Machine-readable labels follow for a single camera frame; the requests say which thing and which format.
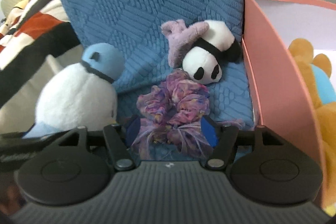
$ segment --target stuffed animal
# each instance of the stuffed animal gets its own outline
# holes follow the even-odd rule
[[[81,63],[64,68],[43,88],[36,105],[35,126],[26,135],[36,137],[86,126],[102,130],[117,115],[117,93],[112,83],[124,70],[124,57],[112,45],[88,47]]]
[[[219,82],[221,63],[241,56],[238,41],[223,21],[205,20],[187,28],[179,19],[164,23],[161,31],[169,41],[169,66],[182,64],[190,78],[203,85]]]
[[[320,125],[327,165],[326,208],[336,202],[336,93],[329,80],[331,63],[324,54],[313,58],[313,46],[305,39],[295,39],[289,51],[306,83]]]

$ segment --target purple scrunchie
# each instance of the purple scrunchie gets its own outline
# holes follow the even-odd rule
[[[206,159],[212,147],[201,132],[200,119],[210,113],[208,98],[206,86],[191,81],[183,70],[174,70],[151,93],[139,96],[136,105],[145,118],[132,150],[150,160],[150,143],[172,143],[183,154]]]

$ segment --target blue plush hat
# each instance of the blue plush hat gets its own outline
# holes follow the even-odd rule
[[[116,81],[125,68],[125,59],[121,52],[107,43],[86,48],[81,63],[89,73],[94,73],[110,83]]]

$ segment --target pink box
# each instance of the pink box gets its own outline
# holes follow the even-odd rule
[[[314,9],[333,14],[328,21],[316,20]],[[335,4],[322,0],[245,0],[242,42],[256,124],[269,127],[311,156],[322,167],[324,178],[326,163],[318,121],[287,48],[293,39],[302,37],[315,49],[336,50],[335,11]],[[335,25],[329,30],[333,20]],[[315,201],[320,206],[325,188],[326,180]]]

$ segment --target black strap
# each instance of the black strap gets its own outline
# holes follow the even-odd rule
[[[94,75],[97,75],[99,78],[102,78],[102,79],[106,80],[107,82],[113,84],[114,80],[111,77],[103,74],[99,70],[96,70],[96,69],[92,68],[88,62],[85,62],[85,61],[82,60],[81,64],[84,66],[84,68],[86,69],[86,71],[88,73],[92,73]]]
[[[193,44],[193,47],[200,47],[206,50],[208,53],[212,54],[215,57],[218,63],[220,63],[223,58],[223,52],[221,52],[214,45],[210,44],[201,37],[196,40],[196,42]]]

